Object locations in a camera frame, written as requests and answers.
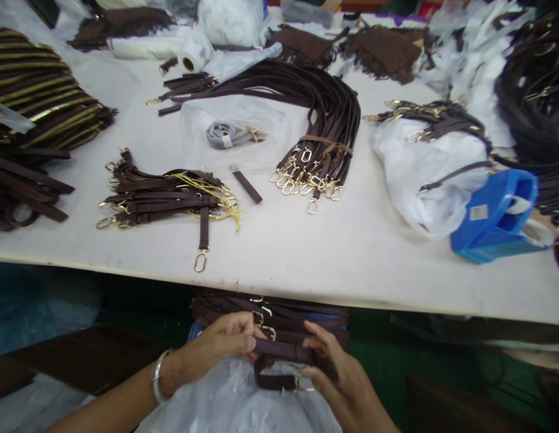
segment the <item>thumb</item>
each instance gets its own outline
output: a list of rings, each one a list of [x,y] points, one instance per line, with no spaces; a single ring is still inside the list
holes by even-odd
[[[255,338],[245,334],[221,336],[218,346],[223,357],[247,355],[255,349]]]
[[[338,420],[345,416],[347,401],[323,371],[317,367],[306,367],[301,371],[301,375],[311,378],[313,386],[323,395]]]

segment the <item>white table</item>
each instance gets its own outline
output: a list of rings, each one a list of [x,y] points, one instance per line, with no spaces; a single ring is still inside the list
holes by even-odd
[[[332,71],[339,67],[338,61]],[[392,207],[384,169],[368,144],[362,122],[341,199],[321,200],[316,215],[305,212],[308,197],[284,197],[265,174],[246,174],[263,196],[255,205],[230,171],[216,175],[242,198],[235,222],[210,223],[209,262],[193,269],[199,220],[182,215],[130,230],[96,230],[108,216],[97,204],[109,195],[108,161],[129,147],[144,171],[187,167],[179,114],[159,118],[145,101],[163,91],[158,65],[119,61],[94,52],[75,68],[85,90],[116,107],[116,124],[73,152],[49,173],[76,187],[57,206],[70,215],[62,223],[45,217],[24,229],[0,233],[0,261],[67,266],[154,280],[284,296],[348,306],[491,316],[559,324],[559,270],[551,251],[475,265],[456,256],[449,240],[418,239]],[[360,72],[345,81],[359,92],[362,114],[386,110],[383,101],[426,103],[434,93],[420,84],[376,82]],[[304,110],[272,103],[291,118],[290,148],[305,133]]]

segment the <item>cardboard box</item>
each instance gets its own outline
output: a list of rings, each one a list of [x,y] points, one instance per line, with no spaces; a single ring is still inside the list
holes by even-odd
[[[114,325],[98,325],[0,356],[0,398],[36,373],[101,395],[156,361],[168,347]]]

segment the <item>bangle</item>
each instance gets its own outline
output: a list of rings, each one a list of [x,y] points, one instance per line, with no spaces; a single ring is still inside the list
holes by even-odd
[[[167,355],[169,355],[169,353],[173,352],[173,349],[168,349],[166,351],[164,351],[161,356],[159,357],[159,360],[157,361],[157,367],[155,367],[155,376],[153,376],[153,392],[155,393],[155,400],[157,400],[157,403],[161,404],[161,403],[165,403],[168,401],[168,399],[166,399],[163,394],[161,393],[161,389],[159,388],[159,373],[161,371],[161,364],[163,364],[163,359],[165,359],[165,357]]]

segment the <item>roll of tape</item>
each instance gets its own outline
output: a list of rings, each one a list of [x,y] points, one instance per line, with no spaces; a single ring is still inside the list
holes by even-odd
[[[552,232],[544,224],[536,220],[526,221],[522,231],[532,244],[539,247],[549,247],[554,243]]]
[[[181,44],[177,55],[182,73],[201,72],[213,58],[213,52],[213,47],[207,37],[195,27],[185,42]]]
[[[532,207],[532,202],[526,200],[525,198],[518,197],[517,195],[512,196],[512,200],[514,203],[508,207],[506,213],[510,215],[519,215],[520,213],[524,213]]]

